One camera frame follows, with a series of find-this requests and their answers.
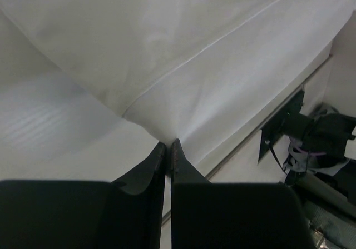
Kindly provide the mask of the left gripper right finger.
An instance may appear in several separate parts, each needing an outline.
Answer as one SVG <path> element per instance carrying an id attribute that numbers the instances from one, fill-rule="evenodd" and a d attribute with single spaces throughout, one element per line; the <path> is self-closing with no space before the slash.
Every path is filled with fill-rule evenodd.
<path id="1" fill-rule="evenodd" d="M 313 248 L 300 202 L 282 183 L 212 183 L 171 146 L 173 248 Z"/>

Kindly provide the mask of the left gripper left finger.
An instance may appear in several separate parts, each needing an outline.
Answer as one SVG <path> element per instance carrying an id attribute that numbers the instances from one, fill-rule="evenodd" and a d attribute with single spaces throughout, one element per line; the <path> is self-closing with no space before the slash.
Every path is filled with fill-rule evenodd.
<path id="1" fill-rule="evenodd" d="M 166 146 L 112 182 L 4 180 L 2 248 L 159 248 Z"/>

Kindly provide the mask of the white skirt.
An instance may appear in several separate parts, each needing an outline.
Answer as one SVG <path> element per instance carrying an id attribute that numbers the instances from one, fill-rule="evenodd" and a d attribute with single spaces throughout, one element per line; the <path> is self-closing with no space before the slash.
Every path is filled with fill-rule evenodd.
<path id="1" fill-rule="evenodd" d="M 118 116 L 199 162 L 285 90 L 355 0 L 1 0 L 29 41 Z"/>

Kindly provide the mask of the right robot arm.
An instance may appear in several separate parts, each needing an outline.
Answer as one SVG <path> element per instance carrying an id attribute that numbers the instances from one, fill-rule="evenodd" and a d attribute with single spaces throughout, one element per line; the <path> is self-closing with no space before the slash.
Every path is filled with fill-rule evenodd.
<path id="1" fill-rule="evenodd" d="M 333 177 L 355 161 L 355 118 L 330 113 L 317 119 L 293 114 L 281 132 L 290 138 L 289 155 L 283 168 L 289 173 L 285 184 L 292 186 L 307 174 L 316 174 L 344 196 L 349 193 Z"/>

